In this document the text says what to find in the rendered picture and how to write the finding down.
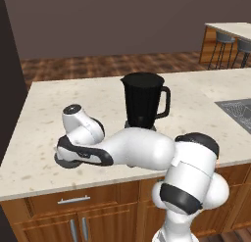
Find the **black blender jug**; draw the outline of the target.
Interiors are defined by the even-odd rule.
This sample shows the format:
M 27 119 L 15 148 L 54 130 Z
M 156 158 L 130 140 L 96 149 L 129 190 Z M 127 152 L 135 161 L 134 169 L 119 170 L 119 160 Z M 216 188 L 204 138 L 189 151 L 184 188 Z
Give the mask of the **black blender jug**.
M 125 87 L 125 127 L 141 127 L 155 130 L 156 119 L 169 115 L 171 90 L 165 80 L 155 73 L 129 73 L 121 82 Z M 158 113 L 161 93 L 166 93 L 166 108 Z

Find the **grey metal sink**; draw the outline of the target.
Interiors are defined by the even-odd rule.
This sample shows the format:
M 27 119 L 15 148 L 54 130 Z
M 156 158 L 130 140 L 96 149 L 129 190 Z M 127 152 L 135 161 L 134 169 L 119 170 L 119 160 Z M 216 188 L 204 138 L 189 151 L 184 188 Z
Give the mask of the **grey metal sink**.
M 218 101 L 217 105 L 251 134 L 251 98 Z

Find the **wooden cupboard door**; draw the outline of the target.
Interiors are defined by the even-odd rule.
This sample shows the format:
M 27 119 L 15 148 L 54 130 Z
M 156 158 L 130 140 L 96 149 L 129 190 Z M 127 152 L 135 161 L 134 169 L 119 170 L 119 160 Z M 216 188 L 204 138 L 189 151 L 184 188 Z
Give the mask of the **wooden cupboard door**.
M 74 214 L 36 218 L 14 224 L 18 242 L 74 242 L 70 220 L 75 220 L 78 242 L 81 242 L 77 216 Z
M 232 186 L 221 207 L 203 211 L 192 223 L 197 237 L 220 234 L 251 225 L 251 184 Z
M 152 242 L 164 222 L 165 211 L 155 207 L 151 196 L 153 186 L 163 180 L 163 177 L 157 177 L 140 181 L 136 242 Z
M 78 213 L 79 227 L 86 218 L 88 242 L 135 242 L 137 204 L 116 205 Z

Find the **grey bar stool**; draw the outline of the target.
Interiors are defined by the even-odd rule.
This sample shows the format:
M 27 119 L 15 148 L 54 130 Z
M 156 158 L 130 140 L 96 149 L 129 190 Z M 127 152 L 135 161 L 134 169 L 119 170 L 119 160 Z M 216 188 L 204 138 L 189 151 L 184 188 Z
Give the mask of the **grey bar stool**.
M 251 42 L 238 38 L 235 59 L 237 59 L 239 53 L 243 54 L 243 59 L 240 66 L 243 69 L 247 63 L 249 55 L 251 54 Z
M 216 44 L 215 44 L 214 49 L 215 50 L 217 49 L 218 44 L 221 44 L 221 49 L 220 49 L 220 53 L 219 53 L 219 56 L 218 56 L 217 63 L 215 65 L 215 69 L 218 69 L 218 68 L 220 68 L 222 66 L 222 61 L 223 61 L 223 57 L 224 57 L 224 52 L 225 52 L 225 49 L 226 49 L 226 45 L 229 44 L 230 48 L 233 48 L 234 42 L 235 42 L 235 38 L 234 37 L 232 37 L 230 35 L 227 35 L 226 33 L 222 33 L 220 31 L 216 32 Z M 214 59 L 214 56 L 215 56 L 214 53 L 212 54 L 211 62 Z

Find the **wooden drawer front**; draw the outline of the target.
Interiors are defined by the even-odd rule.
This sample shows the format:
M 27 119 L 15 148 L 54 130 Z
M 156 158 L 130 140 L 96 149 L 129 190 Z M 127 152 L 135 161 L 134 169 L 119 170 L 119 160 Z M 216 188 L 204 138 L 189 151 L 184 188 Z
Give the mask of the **wooden drawer front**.
M 229 186 L 241 185 L 245 181 L 250 167 L 250 164 L 244 164 L 217 168 L 216 173 L 220 174 L 227 181 Z
M 62 198 L 64 200 L 84 197 L 91 197 L 88 201 L 82 201 L 73 204 L 58 205 L 57 202 Z M 45 214 L 49 212 L 60 212 L 69 209 L 86 208 L 98 204 L 106 204 L 115 202 L 117 198 L 117 189 L 114 185 L 106 185 L 100 187 L 92 187 L 67 192 L 59 192 L 54 194 L 40 195 L 30 197 L 29 203 L 35 215 Z

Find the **wooden counter with pale top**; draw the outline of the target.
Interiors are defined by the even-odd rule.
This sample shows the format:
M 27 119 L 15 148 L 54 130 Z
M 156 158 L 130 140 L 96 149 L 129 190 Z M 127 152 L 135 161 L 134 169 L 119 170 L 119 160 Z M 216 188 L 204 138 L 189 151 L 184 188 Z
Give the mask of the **wooden counter with pale top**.
M 221 44 L 218 44 L 217 49 L 215 50 L 216 44 L 216 32 L 220 31 L 226 33 L 235 38 L 233 48 L 230 48 L 230 45 L 226 45 L 224 52 L 224 57 L 222 61 L 222 66 L 218 69 L 215 69 L 215 65 L 218 60 L 218 56 L 221 49 Z M 199 57 L 200 64 L 207 64 L 211 62 L 212 54 L 215 50 L 215 56 L 212 65 L 208 70 L 219 70 L 219 69 L 232 69 L 236 64 L 238 58 L 243 59 L 243 54 L 239 53 L 237 59 L 235 55 L 237 53 L 237 39 L 246 40 L 251 42 L 251 24 L 248 23 L 213 23 L 205 25 L 204 39 L 202 43 L 201 53 Z

